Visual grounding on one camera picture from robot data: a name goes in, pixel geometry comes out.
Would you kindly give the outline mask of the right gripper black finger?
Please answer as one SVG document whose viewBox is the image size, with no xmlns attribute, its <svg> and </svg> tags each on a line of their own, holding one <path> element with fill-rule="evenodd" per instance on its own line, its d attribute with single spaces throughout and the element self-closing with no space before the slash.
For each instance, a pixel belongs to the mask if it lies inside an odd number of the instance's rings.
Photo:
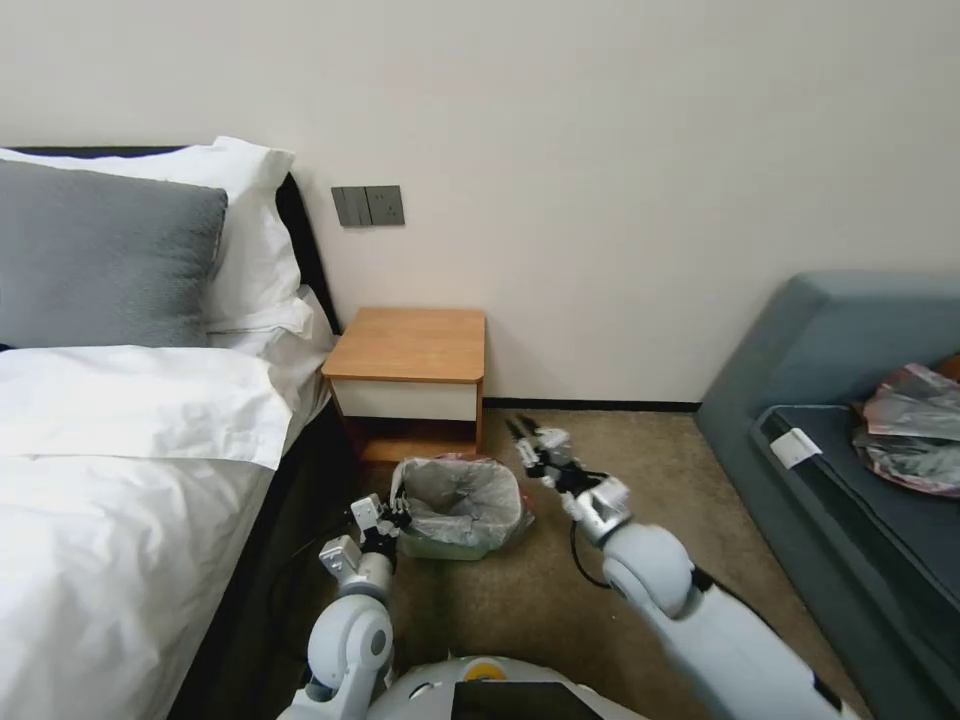
<svg viewBox="0 0 960 720">
<path fill-rule="evenodd" d="M 507 429 L 513 439 L 521 463 L 526 471 L 533 471 L 538 466 L 538 451 L 531 443 L 531 438 L 522 424 L 515 419 L 506 420 Z"/>
<path fill-rule="evenodd" d="M 555 427 L 540 425 L 527 415 L 521 415 L 521 424 L 531 443 L 538 451 L 538 462 L 544 465 L 553 465 L 557 453 L 561 449 L 561 430 Z"/>
</svg>

